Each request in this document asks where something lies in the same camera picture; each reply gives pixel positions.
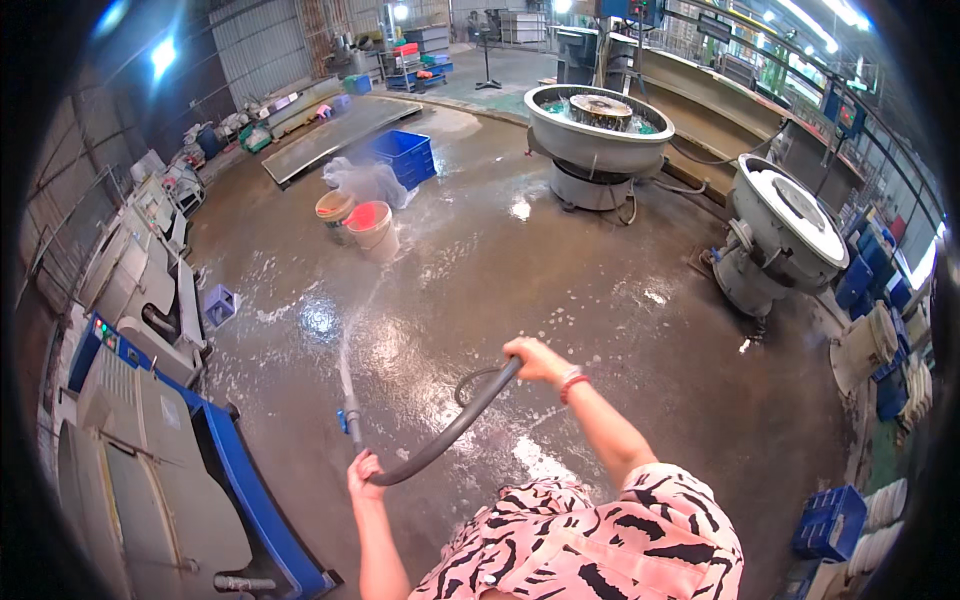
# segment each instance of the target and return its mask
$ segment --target blue machine frame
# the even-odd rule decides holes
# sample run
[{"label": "blue machine frame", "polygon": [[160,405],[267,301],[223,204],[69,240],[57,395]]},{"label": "blue machine frame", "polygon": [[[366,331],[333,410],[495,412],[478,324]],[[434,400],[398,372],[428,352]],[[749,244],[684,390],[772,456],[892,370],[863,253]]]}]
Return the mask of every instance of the blue machine frame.
[{"label": "blue machine frame", "polygon": [[663,22],[664,4],[665,0],[600,0],[600,14],[659,27]]},{"label": "blue machine frame", "polygon": [[[145,353],[118,335],[110,324],[93,312],[70,364],[68,389],[80,391],[100,346],[106,346],[135,369],[150,368],[150,358]],[[204,413],[230,487],[260,541],[293,588],[286,598],[316,598],[342,583],[334,571],[317,568],[284,523],[253,468],[230,414],[171,380],[163,372],[156,371],[156,376],[180,393],[190,409],[191,418],[200,412]]]}]

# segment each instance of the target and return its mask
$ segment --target red crate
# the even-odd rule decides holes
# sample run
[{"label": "red crate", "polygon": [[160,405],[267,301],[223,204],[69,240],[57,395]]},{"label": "red crate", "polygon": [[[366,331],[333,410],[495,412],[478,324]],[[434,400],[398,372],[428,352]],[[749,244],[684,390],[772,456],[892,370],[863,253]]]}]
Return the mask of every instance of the red crate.
[{"label": "red crate", "polygon": [[394,56],[406,56],[408,54],[414,54],[420,50],[420,47],[415,41],[410,42],[409,44],[403,44],[402,46],[397,46],[394,48]]}]

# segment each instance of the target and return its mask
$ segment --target blue valve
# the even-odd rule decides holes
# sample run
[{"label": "blue valve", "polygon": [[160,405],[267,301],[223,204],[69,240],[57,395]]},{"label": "blue valve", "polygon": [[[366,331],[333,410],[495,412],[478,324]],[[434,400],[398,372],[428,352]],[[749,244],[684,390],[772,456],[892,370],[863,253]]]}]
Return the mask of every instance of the blue valve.
[{"label": "blue valve", "polygon": [[337,410],[337,420],[340,422],[340,429],[346,433],[350,434],[350,427],[347,425],[347,413],[344,412],[344,409]]}]

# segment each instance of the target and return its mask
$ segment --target hand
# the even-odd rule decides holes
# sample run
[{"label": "hand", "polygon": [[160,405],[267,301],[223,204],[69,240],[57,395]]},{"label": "hand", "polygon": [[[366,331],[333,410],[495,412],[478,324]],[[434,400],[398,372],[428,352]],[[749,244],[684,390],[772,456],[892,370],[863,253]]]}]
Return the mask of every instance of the hand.
[{"label": "hand", "polygon": [[354,503],[358,500],[383,501],[383,493],[387,489],[367,481],[374,473],[382,472],[380,459],[370,452],[369,448],[357,454],[347,469],[347,489],[350,492],[350,499]]},{"label": "hand", "polygon": [[516,374],[518,379],[535,381],[542,379],[554,387],[561,385],[564,374],[572,367],[557,352],[551,350],[540,340],[533,338],[516,338],[503,345],[503,353],[509,360],[511,356],[519,356],[523,361],[523,368]]}]

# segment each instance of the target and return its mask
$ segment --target tumbling machine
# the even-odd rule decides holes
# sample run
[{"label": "tumbling machine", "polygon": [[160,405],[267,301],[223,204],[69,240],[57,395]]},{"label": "tumbling machine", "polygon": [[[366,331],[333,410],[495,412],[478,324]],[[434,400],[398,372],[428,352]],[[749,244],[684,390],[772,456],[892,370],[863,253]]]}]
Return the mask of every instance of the tumbling machine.
[{"label": "tumbling machine", "polygon": [[343,580],[304,551],[234,421],[93,312],[70,366],[77,422],[58,448],[60,504],[115,598],[306,600]]},{"label": "tumbling machine", "polygon": [[[78,299],[188,387],[200,373],[209,346],[193,269],[180,256],[186,221],[151,180],[156,183],[148,179],[106,227]],[[167,231],[172,232],[169,238]]]},{"label": "tumbling machine", "polygon": [[816,295],[847,268],[836,225],[813,195],[777,165],[740,155],[727,197],[736,214],[727,245],[710,262],[720,289],[742,312],[764,317],[790,290]]},{"label": "tumbling machine", "polygon": [[[572,109],[584,122],[544,108],[575,98],[586,99]],[[656,108],[602,87],[545,85],[528,91],[523,102],[530,111],[527,144],[553,160],[550,189],[567,210],[624,205],[633,196],[634,181],[652,178],[663,166],[663,150],[674,134],[673,123]],[[623,127],[634,115],[656,131]]]}]

